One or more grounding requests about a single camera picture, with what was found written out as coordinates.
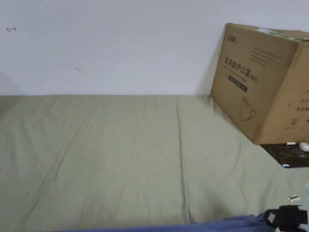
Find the black label on box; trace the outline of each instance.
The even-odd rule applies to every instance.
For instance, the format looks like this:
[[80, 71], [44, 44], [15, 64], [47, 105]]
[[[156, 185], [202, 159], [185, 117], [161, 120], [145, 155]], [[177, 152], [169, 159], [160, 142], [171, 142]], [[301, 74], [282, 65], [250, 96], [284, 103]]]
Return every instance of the black label on box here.
[[244, 84], [240, 83], [238, 80], [236, 80], [234, 77], [232, 77], [231, 75], [229, 75], [228, 79], [234, 83], [236, 86], [238, 86], [238, 88], [240, 88], [242, 91], [247, 92], [248, 87], [245, 86]]

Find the white cap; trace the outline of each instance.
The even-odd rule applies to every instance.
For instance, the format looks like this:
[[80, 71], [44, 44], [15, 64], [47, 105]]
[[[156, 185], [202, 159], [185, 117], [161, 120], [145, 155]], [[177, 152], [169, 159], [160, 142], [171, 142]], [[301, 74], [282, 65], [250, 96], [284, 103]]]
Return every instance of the white cap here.
[[304, 152], [309, 152], [309, 143], [300, 143], [299, 148]]

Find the wrinkle in sheet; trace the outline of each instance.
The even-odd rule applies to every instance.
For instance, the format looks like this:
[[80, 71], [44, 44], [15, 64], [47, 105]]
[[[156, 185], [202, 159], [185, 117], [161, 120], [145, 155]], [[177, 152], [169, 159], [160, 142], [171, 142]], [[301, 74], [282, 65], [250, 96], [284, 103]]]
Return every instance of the wrinkle in sheet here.
[[43, 112], [45, 113], [45, 115], [53, 115], [52, 112], [52, 107], [54, 106], [54, 104], [57, 102], [57, 96], [47, 96], [46, 98], [44, 98], [44, 100], [42, 102], [40, 102], [35, 110], [34, 113], [37, 114], [38, 112], [41, 111], [40, 108], [43, 108]]
[[100, 105], [94, 110], [94, 112], [91, 114], [91, 117], [89, 118], [89, 120], [87, 120], [80, 128], [80, 130], [82, 132], [84, 132], [88, 126], [89, 126], [89, 123], [92, 121], [93, 117], [96, 115], [96, 113], [98, 112], [98, 110], [101, 108], [102, 106], [102, 102], [100, 103]]
[[[236, 144], [233, 145], [233, 148], [236, 148], [236, 149], [238, 148], [238, 149], [237, 149], [237, 152], [235, 152], [236, 153], [235, 157], [233, 157], [234, 165], [232, 167], [232, 172], [235, 172], [237, 170], [241, 170], [243, 168], [243, 166], [244, 166], [244, 160], [243, 160], [244, 157], [242, 155], [243, 154], [242, 142], [241, 142], [241, 140], [239, 138], [237, 138], [237, 141], [238, 141], [238, 144], [237, 145]], [[231, 156], [231, 151], [232, 150], [233, 149], [227, 149], [227, 151], [228, 151], [227, 155], [228, 156]]]
[[189, 208], [189, 201], [188, 198], [188, 191], [186, 185], [186, 173], [185, 173], [185, 164], [184, 164], [184, 157], [182, 154], [182, 138], [181, 138], [181, 117], [179, 111], [179, 99], [176, 99], [176, 111], [177, 111], [177, 118], [178, 118], [178, 128], [179, 128], [179, 155], [180, 155], [180, 169], [181, 169], [181, 182], [182, 182], [182, 192], [183, 192], [183, 206], [182, 206], [182, 213], [183, 218], [185, 221], [188, 221], [190, 216], [190, 208]]
[[241, 192], [241, 194], [242, 194], [242, 196], [243, 196], [243, 198], [244, 198], [244, 201], [245, 201], [245, 208], [246, 208], [246, 209], [249, 209], [250, 203], [249, 203], [248, 198], [247, 198], [247, 196], [246, 196], [246, 191], [245, 191], [245, 189], [244, 189], [242, 183], [238, 183], [238, 186], [239, 186], [239, 190], [240, 190], [240, 192]]
[[143, 116], [142, 116], [142, 119], [144, 119], [144, 118], [145, 118], [145, 114], [146, 114], [147, 105], [148, 105], [148, 97], [146, 97], [146, 102], [145, 102], [145, 106], [144, 106], [144, 110], [143, 110]]
[[16, 149], [16, 144], [17, 144], [17, 141], [16, 141], [16, 137], [14, 135], [8, 135], [10, 137], [12, 137], [11, 141], [12, 141], [12, 152], [10, 153], [10, 164], [13, 164], [13, 166], [15, 166], [18, 170], [18, 163], [17, 163], [17, 149]]
[[273, 188], [273, 184], [274, 184], [274, 179], [273, 178], [270, 178], [268, 179], [268, 183], [266, 185], [266, 188], [261, 190], [261, 193], [260, 193], [260, 198], [258, 200], [259, 202], [259, 208], [260, 209], [265, 209], [267, 208], [267, 201], [265, 200], [265, 196], [270, 196], [270, 193], [272, 191], [276, 191], [276, 189]]
[[[51, 107], [53, 107], [57, 102], [58, 97], [48, 96], [47, 100], [50, 98], [54, 99], [51, 105]], [[40, 102], [33, 111], [28, 113], [29, 116], [38, 116], [36, 117], [36, 120], [39, 120], [44, 125], [45, 130], [48, 128], [48, 126], [54, 123], [60, 123], [62, 126], [64, 126], [65, 123], [69, 120], [69, 117], [65, 115], [64, 112], [73, 103], [73, 101], [67, 104], [63, 110], [52, 110], [49, 108], [49, 104], [46, 104], [47, 100]]]
[[40, 201], [40, 199], [41, 199], [41, 197], [42, 197], [42, 195], [44, 193], [44, 190], [46, 189], [48, 183], [59, 172], [59, 170], [61, 168], [61, 165], [63, 164], [63, 161], [65, 159], [65, 155], [68, 152], [69, 148], [76, 141], [77, 136], [78, 136], [78, 134], [75, 134], [75, 136], [73, 137], [73, 139], [70, 142], [65, 143], [66, 146], [65, 146], [65, 144], [63, 145], [63, 147], [66, 147], [64, 152], [63, 152], [63, 155], [60, 156], [60, 157], [59, 157], [59, 155], [56, 156], [57, 158], [56, 158], [54, 164], [52, 165], [51, 169], [48, 171], [48, 173], [47, 173], [46, 177], [44, 178], [42, 184], [40, 185], [39, 189], [37, 190], [36, 194], [34, 195], [34, 197], [36, 197], [36, 200], [35, 200], [33, 206], [31, 207], [30, 211], [24, 217], [22, 217], [21, 221], [18, 223], [18, 225], [17, 225], [17, 227], [15, 228], [14, 231], [22, 230], [23, 225], [25, 224], [27, 219], [30, 217], [30, 215], [31, 215], [32, 211], [34, 210], [35, 206]]
[[[35, 151], [38, 150], [36, 143], [33, 141], [33, 137], [31, 137], [29, 129], [26, 126], [26, 123], [24, 120], [21, 121], [20, 125], [21, 129], [19, 129], [21, 131], [21, 133], [24, 135], [24, 138], [26, 139], [27, 143], [34, 148]], [[37, 159], [39, 157], [38, 153], [35, 152], [35, 159]]]
[[139, 125], [139, 120], [137, 122], [136, 129], [135, 129], [135, 131], [136, 131], [136, 133], [135, 133], [135, 141], [134, 141], [134, 145], [133, 145], [132, 151], [130, 153], [130, 161], [129, 161], [129, 165], [128, 165], [128, 168], [127, 168], [127, 171], [126, 171], [126, 174], [125, 174], [125, 181], [124, 181], [123, 186], [122, 186], [122, 191], [121, 191], [121, 195], [120, 195], [119, 205], [118, 205], [115, 217], [117, 217], [117, 215], [119, 213], [119, 210], [120, 210], [121, 202], [122, 202], [122, 199], [123, 199], [123, 193], [124, 193], [124, 190], [125, 190], [125, 185], [127, 183], [127, 178], [128, 178], [129, 170], [130, 170], [130, 167], [131, 167], [131, 164], [132, 164], [133, 154], [134, 154], [136, 143], [137, 143], [137, 139], [138, 139], [138, 125]]

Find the mattress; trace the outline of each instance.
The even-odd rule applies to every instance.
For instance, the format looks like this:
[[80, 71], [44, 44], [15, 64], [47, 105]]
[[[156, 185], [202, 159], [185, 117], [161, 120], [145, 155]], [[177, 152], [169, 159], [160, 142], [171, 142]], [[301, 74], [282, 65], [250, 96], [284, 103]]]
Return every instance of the mattress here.
[[0, 231], [201, 223], [302, 204], [210, 97], [0, 97]]

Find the small white item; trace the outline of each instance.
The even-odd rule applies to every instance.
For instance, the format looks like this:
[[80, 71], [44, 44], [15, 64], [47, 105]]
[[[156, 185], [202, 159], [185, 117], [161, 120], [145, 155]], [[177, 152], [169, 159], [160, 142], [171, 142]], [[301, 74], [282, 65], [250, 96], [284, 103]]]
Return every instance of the small white item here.
[[264, 32], [264, 33], [271, 33], [271, 32], [273, 32], [272, 30], [269, 30], [268, 28], [259, 28], [259, 29], [257, 29], [257, 31]]
[[304, 152], [309, 152], [309, 143], [300, 143], [299, 148]]
[[290, 202], [293, 202], [293, 201], [296, 201], [296, 200], [300, 200], [300, 197], [298, 195], [292, 195], [292, 196], [288, 196], [287, 199], [290, 201]]
[[273, 213], [270, 213], [268, 216], [268, 220], [270, 221], [270, 223], [272, 224], [274, 219], [275, 219], [276, 215], [274, 215]]

